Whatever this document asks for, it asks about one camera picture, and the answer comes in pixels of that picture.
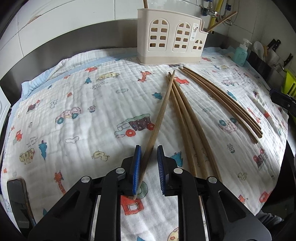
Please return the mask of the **white cartoon-print cloth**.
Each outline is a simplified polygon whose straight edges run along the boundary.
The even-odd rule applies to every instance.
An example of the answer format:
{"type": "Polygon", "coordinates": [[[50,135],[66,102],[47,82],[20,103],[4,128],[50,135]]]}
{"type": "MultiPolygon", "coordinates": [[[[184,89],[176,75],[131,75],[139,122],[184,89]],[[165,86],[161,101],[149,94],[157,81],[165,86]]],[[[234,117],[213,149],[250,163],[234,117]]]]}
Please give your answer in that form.
{"type": "Polygon", "coordinates": [[[239,121],[186,77],[180,66],[144,66],[132,49],[98,50],[61,61],[23,91],[13,109],[1,182],[21,177],[36,221],[79,178],[101,177],[145,147],[165,96],[165,76],[188,99],[217,160],[223,183],[257,214],[276,185],[288,115],[262,77],[222,50],[189,65],[237,102],[261,127],[254,144],[239,121]]]}

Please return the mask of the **beige plastic utensil holder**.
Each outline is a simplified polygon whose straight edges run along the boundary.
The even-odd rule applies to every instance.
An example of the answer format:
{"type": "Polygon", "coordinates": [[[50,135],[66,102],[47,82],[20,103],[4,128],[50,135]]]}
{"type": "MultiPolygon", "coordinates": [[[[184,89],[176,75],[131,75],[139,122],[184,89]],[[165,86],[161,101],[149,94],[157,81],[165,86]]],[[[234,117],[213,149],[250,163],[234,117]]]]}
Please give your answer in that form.
{"type": "Polygon", "coordinates": [[[137,10],[137,59],[140,64],[198,63],[207,36],[201,18],[160,9],[137,10]]]}

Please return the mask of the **metal water valve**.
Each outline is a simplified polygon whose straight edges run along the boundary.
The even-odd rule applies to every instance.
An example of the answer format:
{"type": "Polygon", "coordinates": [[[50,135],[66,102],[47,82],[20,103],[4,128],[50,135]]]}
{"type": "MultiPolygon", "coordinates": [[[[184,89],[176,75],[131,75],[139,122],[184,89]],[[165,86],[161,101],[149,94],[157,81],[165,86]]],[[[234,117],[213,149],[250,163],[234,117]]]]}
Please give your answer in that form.
{"type": "Polygon", "coordinates": [[[212,8],[211,3],[212,2],[208,2],[208,6],[204,7],[202,5],[199,5],[199,7],[201,8],[201,14],[203,16],[210,16],[211,20],[209,22],[208,27],[211,27],[212,25],[214,25],[215,23],[217,23],[219,20],[221,20],[222,18],[224,18],[225,16],[227,16],[227,14],[231,11],[232,6],[229,3],[226,3],[225,5],[225,11],[224,14],[221,15],[220,14],[220,10],[222,8],[222,5],[217,5],[216,9],[214,10],[212,8]]]}

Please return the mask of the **black-handled knife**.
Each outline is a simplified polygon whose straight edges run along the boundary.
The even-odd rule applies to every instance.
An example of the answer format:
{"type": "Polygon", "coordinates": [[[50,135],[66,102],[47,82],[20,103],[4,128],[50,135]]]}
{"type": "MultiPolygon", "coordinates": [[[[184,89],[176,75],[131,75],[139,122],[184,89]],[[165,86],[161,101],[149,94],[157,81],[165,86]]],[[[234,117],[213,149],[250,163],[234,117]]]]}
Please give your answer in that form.
{"type": "Polygon", "coordinates": [[[276,40],[273,39],[268,45],[267,45],[267,49],[268,50],[272,50],[272,51],[276,51],[279,47],[279,45],[281,44],[281,40],[276,40]]]}
{"type": "Polygon", "coordinates": [[[287,66],[288,63],[290,63],[290,61],[293,59],[293,54],[290,53],[289,56],[287,57],[287,59],[284,61],[283,66],[287,66]]]}

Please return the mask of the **black utensil container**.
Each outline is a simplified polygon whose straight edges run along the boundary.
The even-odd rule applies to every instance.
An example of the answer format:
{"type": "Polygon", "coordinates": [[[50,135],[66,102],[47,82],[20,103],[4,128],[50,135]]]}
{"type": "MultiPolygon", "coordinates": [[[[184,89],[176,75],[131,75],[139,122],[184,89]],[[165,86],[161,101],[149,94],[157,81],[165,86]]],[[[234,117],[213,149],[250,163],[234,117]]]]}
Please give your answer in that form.
{"type": "Polygon", "coordinates": [[[271,78],[273,71],[276,70],[276,68],[278,67],[278,64],[268,65],[263,60],[261,60],[254,51],[250,51],[247,61],[251,65],[251,67],[262,76],[265,81],[271,78]]]}

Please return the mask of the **white ladle spoon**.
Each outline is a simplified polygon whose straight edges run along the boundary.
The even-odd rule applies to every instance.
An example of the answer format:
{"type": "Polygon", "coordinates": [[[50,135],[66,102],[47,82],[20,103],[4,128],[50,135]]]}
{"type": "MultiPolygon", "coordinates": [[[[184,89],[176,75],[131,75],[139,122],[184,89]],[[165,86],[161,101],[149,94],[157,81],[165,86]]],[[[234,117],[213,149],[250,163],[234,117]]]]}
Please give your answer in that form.
{"type": "Polygon", "coordinates": [[[255,41],[253,44],[254,52],[257,54],[257,56],[264,60],[264,47],[259,41],[255,41]]]}

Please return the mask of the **wooden chopstick crossing diagonal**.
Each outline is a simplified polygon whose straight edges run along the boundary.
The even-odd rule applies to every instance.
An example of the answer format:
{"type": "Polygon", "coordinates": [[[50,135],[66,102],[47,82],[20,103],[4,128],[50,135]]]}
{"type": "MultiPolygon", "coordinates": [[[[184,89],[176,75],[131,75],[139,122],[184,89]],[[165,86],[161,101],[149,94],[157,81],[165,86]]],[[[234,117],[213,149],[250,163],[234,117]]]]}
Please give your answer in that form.
{"type": "Polygon", "coordinates": [[[160,130],[160,127],[161,127],[161,124],[162,124],[162,121],[163,121],[163,117],[164,117],[164,114],[165,114],[165,111],[166,111],[166,106],[167,106],[167,104],[169,102],[169,97],[170,97],[174,77],[175,77],[175,70],[173,71],[172,74],[168,74],[169,83],[168,83],[168,87],[166,89],[165,97],[163,98],[163,102],[162,102],[161,108],[160,108],[160,110],[158,112],[158,116],[157,116],[157,119],[156,119],[156,123],[154,125],[154,129],[153,129],[153,131],[151,133],[151,136],[150,136],[150,139],[149,139],[149,141],[147,143],[147,147],[145,149],[145,153],[144,153],[144,156],[142,158],[142,163],[140,165],[139,185],[138,185],[138,187],[140,187],[141,184],[142,184],[142,181],[143,181],[144,175],[145,175],[145,171],[146,171],[148,163],[149,163],[149,159],[151,157],[152,151],[154,149],[154,145],[155,145],[157,137],[158,137],[158,133],[159,133],[159,130],[160,130]]]}

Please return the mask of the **teal soap dispenser bottle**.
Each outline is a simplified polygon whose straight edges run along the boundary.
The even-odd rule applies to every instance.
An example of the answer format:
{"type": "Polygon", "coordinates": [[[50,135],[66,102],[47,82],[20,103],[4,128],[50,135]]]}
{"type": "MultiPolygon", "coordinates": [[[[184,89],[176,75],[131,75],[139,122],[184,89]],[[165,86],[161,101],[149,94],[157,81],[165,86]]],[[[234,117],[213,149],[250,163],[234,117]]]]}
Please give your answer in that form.
{"type": "Polygon", "coordinates": [[[252,45],[252,43],[248,39],[243,38],[243,43],[236,48],[232,60],[238,66],[242,67],[244,65],[248,56],[247,50],[249,45],[252,45]]]}

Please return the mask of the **green plastic rack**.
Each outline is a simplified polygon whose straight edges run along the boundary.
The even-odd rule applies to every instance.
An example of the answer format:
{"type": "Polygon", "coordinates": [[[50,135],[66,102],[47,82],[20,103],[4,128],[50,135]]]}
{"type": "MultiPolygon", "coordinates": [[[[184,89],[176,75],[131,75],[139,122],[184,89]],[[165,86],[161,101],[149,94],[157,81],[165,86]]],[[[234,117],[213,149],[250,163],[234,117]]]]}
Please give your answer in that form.
{"type": "Polygon", "coordinates": [[[284,82],[280,88],[280,91],[283,94],[289,95],[291,97],[295,97],[296,78],[288,69],[285,69],[284,72],[285,72],[284,82]]]}

